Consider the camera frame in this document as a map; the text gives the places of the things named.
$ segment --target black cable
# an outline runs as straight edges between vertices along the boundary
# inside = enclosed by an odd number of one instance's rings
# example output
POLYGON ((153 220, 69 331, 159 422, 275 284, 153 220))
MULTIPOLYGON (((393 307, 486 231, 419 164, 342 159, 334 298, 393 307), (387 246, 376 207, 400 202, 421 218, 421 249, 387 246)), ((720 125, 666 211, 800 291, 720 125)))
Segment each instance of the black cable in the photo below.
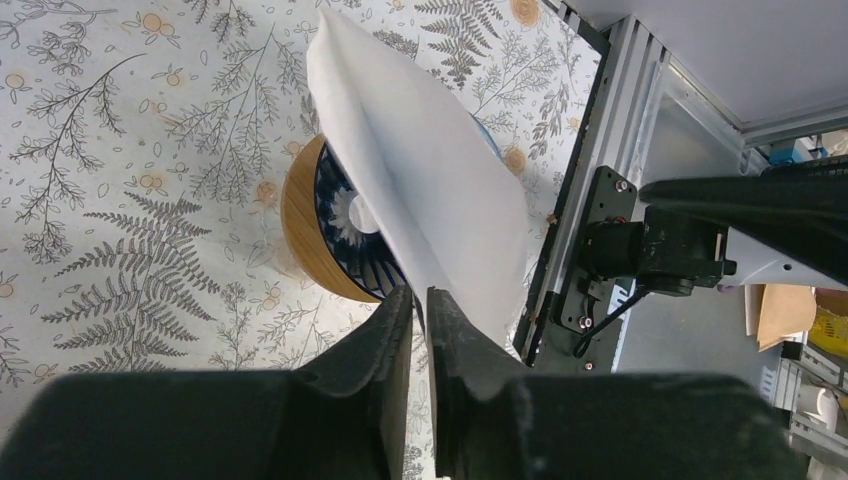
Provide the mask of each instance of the black cable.
POLYGON ((583 358, 583 355, 586 355, 586 351, 589 350, 589 345, 592 342, 592 337, 598 334, 601 330, 607 328, 609 324, 611 324, 615 319, 624 315, 625 312, 633 308, 634 305, 639 303, 639 300, 647 297, 648 294, 651 293, 647 290, 636 290, 633 292, 633 296, 628 298, 627 301, 621 304, 620 307, 616 308, 614 312, 609 314, 601 323, 593 326, 589 331, 584 333, 580 340, 577 341, 577 345, 574 346, 574 350, 571 352, 576 358, 583 358))

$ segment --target tablecloth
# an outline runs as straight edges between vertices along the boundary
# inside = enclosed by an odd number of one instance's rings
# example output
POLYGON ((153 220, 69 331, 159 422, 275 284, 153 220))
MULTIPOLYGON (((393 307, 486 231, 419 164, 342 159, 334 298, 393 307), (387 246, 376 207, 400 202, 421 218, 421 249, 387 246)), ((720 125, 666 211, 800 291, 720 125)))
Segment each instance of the tablecloth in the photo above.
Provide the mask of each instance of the tablecloth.
MULTIPOLYGON (((296 368, 372 312, 280 226, 321 131, 321 5, 488 128, 524 185, 529 282, 600 58, 538 0, 0 0, 0 438, 66 372, 296 368)), ((414 348, 405 479, 434 476, 414 348)))

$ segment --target yellow basket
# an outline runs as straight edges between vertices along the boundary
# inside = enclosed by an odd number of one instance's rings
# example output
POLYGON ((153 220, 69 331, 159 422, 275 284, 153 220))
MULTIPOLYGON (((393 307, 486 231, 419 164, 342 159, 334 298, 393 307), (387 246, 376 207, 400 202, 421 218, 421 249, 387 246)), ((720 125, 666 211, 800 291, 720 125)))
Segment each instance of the yellow basket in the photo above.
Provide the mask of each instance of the yellow basket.
POLYGON ((848 357, 848 317, 818 307, 810 340, 828 353, 848 357))

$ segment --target brown paper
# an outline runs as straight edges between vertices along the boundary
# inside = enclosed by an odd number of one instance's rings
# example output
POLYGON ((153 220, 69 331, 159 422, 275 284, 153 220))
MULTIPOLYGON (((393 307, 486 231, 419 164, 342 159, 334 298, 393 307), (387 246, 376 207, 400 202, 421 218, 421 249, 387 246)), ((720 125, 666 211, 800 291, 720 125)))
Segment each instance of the brown paper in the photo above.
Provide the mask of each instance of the brown paper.
POLYGON ((810 287, 766 285, 757 327, 760 351, 783 341, 783 337, 807 331, 816 318, 816 299, 810 287))

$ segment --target table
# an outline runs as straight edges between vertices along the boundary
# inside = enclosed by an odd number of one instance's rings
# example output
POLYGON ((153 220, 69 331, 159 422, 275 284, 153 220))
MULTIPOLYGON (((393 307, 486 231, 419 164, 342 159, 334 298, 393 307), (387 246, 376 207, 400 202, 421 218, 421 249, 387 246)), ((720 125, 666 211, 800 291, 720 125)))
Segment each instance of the table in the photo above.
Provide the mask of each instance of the table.
MULTIPOLYGON (((600 58, 538 0, 3 0, 0 432, 65 372, 295 368, 368 317, 280 224, 321 131, 321 6, 486 125, 525 188, 532 271, 600 58)), ((420 332, 415 350, 404 478, 430 478, 420 332)))

